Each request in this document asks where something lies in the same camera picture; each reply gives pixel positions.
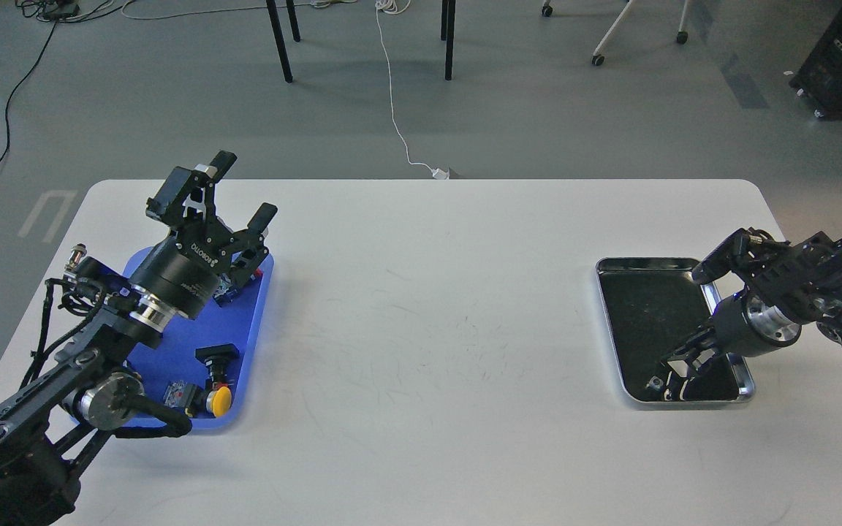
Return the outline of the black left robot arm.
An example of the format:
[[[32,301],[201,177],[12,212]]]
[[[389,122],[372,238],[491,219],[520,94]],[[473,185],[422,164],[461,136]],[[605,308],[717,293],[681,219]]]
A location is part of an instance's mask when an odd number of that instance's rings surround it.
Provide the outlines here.
[[[156,348],[176,317],[197,319],[213,299],[243,290],[268,256],[261,204],[231,230],[215,187],[236,162],[217,153],[194,169],[175,167],[145,213],[166,224],[128,277],[77,244],[64,273],[45,283],[37,349],[20,388],[0,403],[0,525],[50,525],[75,509],[80,479],[108,440],[178,438],[184,410],[154,402],[127,366],[138,344]]]

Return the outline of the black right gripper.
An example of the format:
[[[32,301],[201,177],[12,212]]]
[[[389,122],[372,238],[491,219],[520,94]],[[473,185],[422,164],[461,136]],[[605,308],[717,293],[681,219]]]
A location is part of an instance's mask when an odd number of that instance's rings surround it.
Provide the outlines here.
[[[732,295],[701,326],[659,360],[665,402],[728,402],[725,354],[758,357],[796,343],[802,326],[756,295]]]

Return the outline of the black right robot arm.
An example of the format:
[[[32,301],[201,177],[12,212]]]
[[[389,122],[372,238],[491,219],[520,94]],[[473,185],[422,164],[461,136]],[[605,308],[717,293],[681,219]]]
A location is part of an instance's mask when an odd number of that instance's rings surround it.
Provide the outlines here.
[[[804,242],[778,242],[761,229],[738,229],[691,272],[706,284],[734,273],[743,283],[711,316],[659,360],[646,389],[667,402],[727,355],[759,357],[791,346],[815,325],[842,345],[842,237],[818,232]]]

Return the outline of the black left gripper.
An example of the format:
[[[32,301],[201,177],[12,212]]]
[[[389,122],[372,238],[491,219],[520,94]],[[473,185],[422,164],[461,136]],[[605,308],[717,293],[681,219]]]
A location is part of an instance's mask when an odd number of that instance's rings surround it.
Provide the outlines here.
[[[236,162],[231,152],[217,153],[197,169],[174,167],[154,197],[146,215],[168,226],[168,234],[150,250],[130,276],[130,283],[195,320],[225,273],[225,297],[236,297],[253,280],[268,254],[268,224],[278,213],[262,203],[247,224],[234,233],[217,216],[215,186]],[[227,246],[223,248],[208,246]]]

